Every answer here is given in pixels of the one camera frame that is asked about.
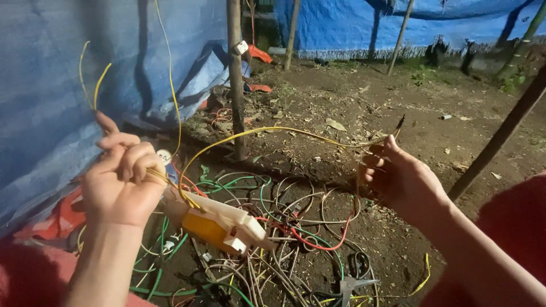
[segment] blue tarpaulin wall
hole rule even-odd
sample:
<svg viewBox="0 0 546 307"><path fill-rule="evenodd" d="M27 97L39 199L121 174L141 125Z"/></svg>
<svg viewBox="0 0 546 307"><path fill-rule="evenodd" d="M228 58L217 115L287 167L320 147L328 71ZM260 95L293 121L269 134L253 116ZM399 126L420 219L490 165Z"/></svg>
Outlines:
<svg viewBox="0 0 546 307"><path fill-rule="evenodd" d="M160 0L182 119L228 77L225 2ZM78 64L91 41L82 70ZM49 214L99 154L98 109L157 129L177 126L169 56L149 0L4 0L0 3L0 237Z"/></svg>
<svg viewBox="0 0 546 307"><path fill-rule="evenodd" d="M293 0L277 0L275 12L286 44ZM542 0L415 0L404 33L404 56L422 56L437 35L452 50L465 39L493 46L499 37L522 37ZM408 0L301 1L294 50L302 58L390 57ZM542 24L536 34L545 34Z"/></svg>

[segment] soil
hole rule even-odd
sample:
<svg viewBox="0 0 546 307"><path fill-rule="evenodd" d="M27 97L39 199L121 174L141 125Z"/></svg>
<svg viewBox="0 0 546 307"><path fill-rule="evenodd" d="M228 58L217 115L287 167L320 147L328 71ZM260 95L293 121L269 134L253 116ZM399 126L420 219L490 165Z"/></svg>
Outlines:
<svg viewBox="0 0 546 307"><path fill-rule="evenodd" d="M428 164L446 189L478 156L519 97L489 86L486 77L473 78L456 70L396 66L395 73L386 76L384 72L387 67L381 64L350 61L321 67L313 62L293 60L292 65L290 72L282 72L274 64L253 62L254 70L259 73L249 83L269 85L272 92L251 92L246 96L246 116L250 122L247 128L291 127L339 143L355 145L392 133L399 119L405 115L397 141L405 151ZM218 101L225 102L222 98L218 98ZM226 137L225 132L215 124L211 125L211 121L217 117L217 110L212 107L200 111L184 123L184 150L179 154L180 160ZM441 120L442 115L451 115L452 118ZM221 118L226 119L220 120L222 122L229 121L229 113L221 115ZM493 194L546 168L544 118L546 105L542 101L483 174L456 202L467 216L475 219L481 205ZM328 119L334 120L346 131L328 125ZM325 201L325 215L328 220L347 218L352 209L352 196L347 192L351 190L348 182L355 168L353 157L360 158L365 152L352 150L351 157L334 146L287 132L254 133L246 137L246 141L246 161L233 162L230 155L232 145L220 145L194 162L188 177L199 180L201 164L210 167L209 178L223 170L267 174L273 177L275 183L286 176L305 176L308 180L302 180L291 188L285 201L294 201L310 194L309 182L314 184L316 191L338 186L339 190L329 194ZM172 141L162 145L172 150L176 147ZM269 199L272 199L271 189L269 186L264 192ZM239 197L248 197L249 193L252 197L259 195L257 190L236 191ZM231 196L219 192L214 199L226 201ZM315 205L308 213L309 219L319 219L319 200L315 199ZM445 261L417 229L397 218L394 212L381 206L373 207L370 202L362 202L362 206L360 216L349 226L347 239L358 243L369 255L375 278L381 280L380 296L405 296L415 290L426 277L424 257L426 253L429 255L431 276L420 291L411 297L388 298L381 302L383 306L397 303L417 306L439 279ZM161 222L162 218L155 216L155 221L148 225L150 245L157 238ZM339 232L340 226L333 226L332 229ZM317 230L316 227L310 229L312 232ZM175 228L171 227L169 231L174 233ZM324 228L320 229L319 235L333 245L339 242ZM213 258L224 258L214 248L200 245L200 249L211 253ZM343 245L339 252L345 270L349 271L348 257L354 251ZM139 268L146 269L150 264L144 261ZM162 292L195 288L206 282L190 241L173 259L164 263L163 271L158 286ZM338 291L337 269L325 252L301 255L294 272L313 290ZM132 285L140 277L135 274ZM143 286L151 288L153 280L146 280ZM279 286L267 285L264 290L265 305L280 306L280 293ZM365 287L359 293L372 295L373 290L372 287ZM151 302L168 306L170 299L154 297Z"/></svg>

